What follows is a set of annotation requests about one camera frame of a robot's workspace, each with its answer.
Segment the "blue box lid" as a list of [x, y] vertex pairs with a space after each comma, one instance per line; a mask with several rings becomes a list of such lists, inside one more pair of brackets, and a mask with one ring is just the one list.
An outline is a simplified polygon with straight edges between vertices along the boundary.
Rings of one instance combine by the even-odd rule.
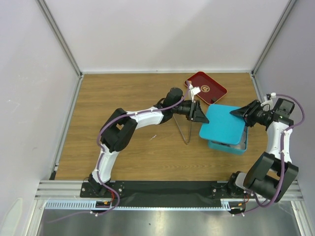
[[199, 136], [208, 141], [237, 145], [240, 143], [245, 122], [242, 118], [230, 114], [240, 107], [212, 104], [206, 112], [208, 124], [202, 124]]

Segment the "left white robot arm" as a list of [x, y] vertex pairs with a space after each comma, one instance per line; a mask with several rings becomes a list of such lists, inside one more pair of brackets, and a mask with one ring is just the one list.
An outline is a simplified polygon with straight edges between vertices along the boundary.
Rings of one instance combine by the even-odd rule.
[[96, 140], [100, 154], [88, 178], [91, 191], [98, 197], [107, 194], [107, 183], [111, 179], [116, 158], [127, 147], [135, 130], [163, 124], [174, 114], [184, 115], [192, 122], [208, 124], [209, 120], [202, 112], [200, 102], [194, 99], [200, 92], [199, 87], [192, 85], [189, 85], [186, 94], [180, 88], [172, 88], [165, 98], [146, 110], [127, 112], [122, 108], [116, 109], [101, 128]]

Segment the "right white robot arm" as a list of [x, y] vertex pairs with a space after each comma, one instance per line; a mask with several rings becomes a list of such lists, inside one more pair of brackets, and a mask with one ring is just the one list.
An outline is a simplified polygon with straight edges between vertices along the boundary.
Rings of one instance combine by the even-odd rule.
[[289, 154], [290, 135], [294, 127], [290, 115], [294, 108], [294, 102], [279, 98], [269, 110], [265, 110], [264, 104], [255, 100], [230, 112], [242, 118], [247, 127], [257, 123], [265, 126], [268, 144], [266, 151], [247, 173], [238, 171], [230, 176], [226, 186], [229, 196], [237, 198], [248, 190], [269, 200], [271, 204], [283, 197], [299, 172]]

